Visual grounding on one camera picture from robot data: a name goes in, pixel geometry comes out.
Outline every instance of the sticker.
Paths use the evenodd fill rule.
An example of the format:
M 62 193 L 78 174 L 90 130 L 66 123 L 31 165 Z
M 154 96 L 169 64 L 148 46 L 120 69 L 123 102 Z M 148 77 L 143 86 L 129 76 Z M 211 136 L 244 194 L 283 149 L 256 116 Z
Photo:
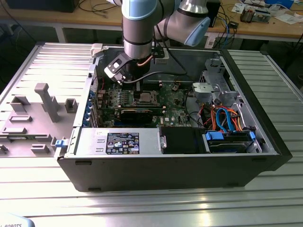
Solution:
M 106 153 L 108 155 L 139 154 L 138 133 L 108 133 Z
M 96 130 L 96 136 L 106 136 L 108 130 Z
M 8 137 L 9 140 L 26 140 L 25 137 Z

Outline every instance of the wooden workbench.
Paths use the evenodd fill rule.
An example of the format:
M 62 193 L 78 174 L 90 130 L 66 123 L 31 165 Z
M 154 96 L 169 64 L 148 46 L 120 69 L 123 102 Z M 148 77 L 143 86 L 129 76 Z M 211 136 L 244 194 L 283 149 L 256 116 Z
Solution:
M 106 1 L 92 0 L 93 5 L 102 2 Z M 303 23 L 289 25 L 276 18 L 271 18 L 268 24 L 258 22 L 252 22 L 250 24 L 242 23 L 240 22 L 240 14 L 231 12 L 232 5 L 236 3 L 237 0 L 222 0 L 222 2 L 226 14 L 231 18 L 232 21 L 239 23 L 237 34 L 235 36 L 237 38 L 296 42 L 303 32 Z M 109 6 L 111 5 L 108 4 L 105 6 L 100 6 L 98 9 L 108 8 Z M 89 0 L 84 2 L 82 7 L 90 10 L 91 7 Z M 62 30 L 64 27 L 97 30 L 121 30 L 122 13 L 120 7 L 115 7 L 108 10 L 106 17 L 96 15 L 92 12 L 86 12 L 80 8 L 76 8 L 73 13 L 9 9 L 7 5 L 6 8 L 10 14 L 21 24 L 54 27 L 60 42 L 65 42 L 65 37 Z M 292 9 L 303 11 L 303 6 L 294 4 Z M 14 23 L 2 8 L 0 8 L 0 23 Z M 215 26 L 213 28 L 209 28 L 206 35 L 214 39 L 220 35 L 219 33 L 222 32 L 224 32 L 224 27 L 222 26 L 220 20 L 216 20 Z

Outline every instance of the blue clip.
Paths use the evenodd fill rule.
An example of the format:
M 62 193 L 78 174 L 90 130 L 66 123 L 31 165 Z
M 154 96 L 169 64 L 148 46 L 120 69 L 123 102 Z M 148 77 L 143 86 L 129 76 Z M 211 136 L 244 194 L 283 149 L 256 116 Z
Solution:
M 89 121 L 87 121 L 86 119 L 83 119 L 82 126 L 83 127 L 88 127 L 88 125 L 89 125 Z
M 93 92 L 92 90 L 89 91 L 89 98 L 93 98 L 95 97 L 95 92 Z
M 64 148 L 68 145 L 68 139 L 65 139 L 65 140 L 57 140 L 56 143 L 55 143 L 55 147 L 57 148 Z
M 85 107 L 85 111 L 86 111 L 87 113 L 90 113 L 90 112 L 91 112 L 91 109 L 90 109 L 88 106 L 86 106 L 86 107 Z
M 224 140 L 222 132 L 219 131 L 208 131 L 205 136 L 206 140 Z
M 256 136 L 255 136 L 255 133 L 253 131 L 250 132 L 250 137 L 251 137 L 252 141 L 255 141 Z
M 88 119 L 90 117 L 90 114 L 89 114 L 89 112 L 85 112 L 85 114 L 84 114 L 84 119 Z
M 86 106 L 91 107 L 93 104 L 91 102 L 87 102 Z

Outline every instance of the slotted aluminum surface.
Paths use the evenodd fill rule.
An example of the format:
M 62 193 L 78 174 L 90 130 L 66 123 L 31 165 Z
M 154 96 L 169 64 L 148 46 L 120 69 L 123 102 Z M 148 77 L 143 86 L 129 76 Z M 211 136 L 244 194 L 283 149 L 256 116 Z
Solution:
M 253 51 L 230 50 L 229 53 L 292 152 L 292 161 L 302 161 L 302 93 L 269 56 Z
M 67 98 L 80 101 L 88 70 L 93 62 L 90 44 L 45 43 L 35 46 L 25 63 L 8 85 L 10 90 L 0 104 L 0 129 L 10 116 L 10 102 L 15 96 L 26 96 L 30 103 L 42 102 L 34 91 L 37 83 L 47 83 L 48 92 L 58 103 Z
M 245 188 L 78 192 L 53 158 L 0 158 L 0 209 L 30 217 L 36 227 L 301 227 L 302 147 L 296 143 L 293 159 Z

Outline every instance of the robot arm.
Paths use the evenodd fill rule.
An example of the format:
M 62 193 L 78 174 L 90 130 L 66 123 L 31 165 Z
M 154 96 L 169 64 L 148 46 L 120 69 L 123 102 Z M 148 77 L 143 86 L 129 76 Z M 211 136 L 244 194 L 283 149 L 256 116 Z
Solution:
M 121 69 L 137 79 L 149 71 L 150 64 L 140 67 L 152 53 L 154 31 L 186 45 L 199 44 L 210 23 L 207 0 L 123 0 L 124 53 L 116 57 L 105 69 L 115 82 L 122 83 L 126 76 Z M 110 0 L 121 5 L 121 0 Z

